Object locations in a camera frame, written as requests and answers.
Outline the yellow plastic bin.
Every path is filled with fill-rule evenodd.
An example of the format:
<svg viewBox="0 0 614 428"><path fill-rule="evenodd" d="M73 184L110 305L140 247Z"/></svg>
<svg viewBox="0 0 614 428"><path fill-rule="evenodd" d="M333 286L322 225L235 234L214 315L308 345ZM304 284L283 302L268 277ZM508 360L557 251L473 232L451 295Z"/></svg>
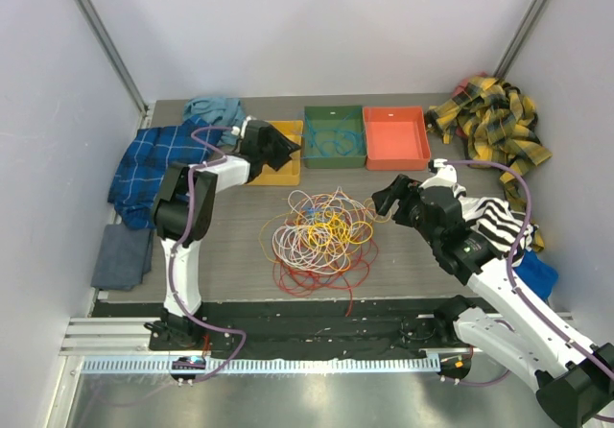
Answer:
<svg viewBox="0 0 614 428"><path fill-rule="evenodd" d="M302 120L270 121L276 129L284 134L289 140L296 143L299 149L290 155L290 161L281 169L275 171L268 165L264 165L262 173L251 181L248 186L292 186L300 183L301 153L302 153Z"/></svg>

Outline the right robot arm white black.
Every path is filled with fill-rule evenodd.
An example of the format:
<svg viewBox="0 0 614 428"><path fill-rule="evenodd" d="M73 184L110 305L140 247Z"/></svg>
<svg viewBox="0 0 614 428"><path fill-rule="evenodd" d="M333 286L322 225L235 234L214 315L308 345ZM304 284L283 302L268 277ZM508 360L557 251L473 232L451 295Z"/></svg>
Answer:
<svg viewBox="0 0 614 428"><path fill-rule="evenodd" d="M399 175L373 194L376 212L414 228L440 267L503 317L490 318L462 296L435 312L446 346L463 342L520 378L559 427L581 427L613 401L613 345L596 345L563 320L508 266L506 253L472 223L473 201L453 167L423 182Z"/></svg>

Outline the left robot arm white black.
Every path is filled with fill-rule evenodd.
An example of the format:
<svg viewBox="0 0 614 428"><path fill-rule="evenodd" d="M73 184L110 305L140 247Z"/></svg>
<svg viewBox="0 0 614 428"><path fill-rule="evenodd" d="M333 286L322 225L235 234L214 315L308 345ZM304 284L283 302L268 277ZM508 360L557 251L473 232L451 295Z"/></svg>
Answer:
<svg viewBox="0 0 614 428"><path fill-rule="evenodd" d="M208 126L192 134L213 152L213 158L168 166L152 207L152 220L165 256L166 297L160 319L147 323L146 328L157 338L171 336L185 350L197 348L206 329L225 332L206 325L197 316L202 306L201 240L210 228L217 195L253 182L266 167L282 169L301 149L273 124L249 117L241 126L228 129L236 142L226 153L201 137L215 129Z"/></svg>

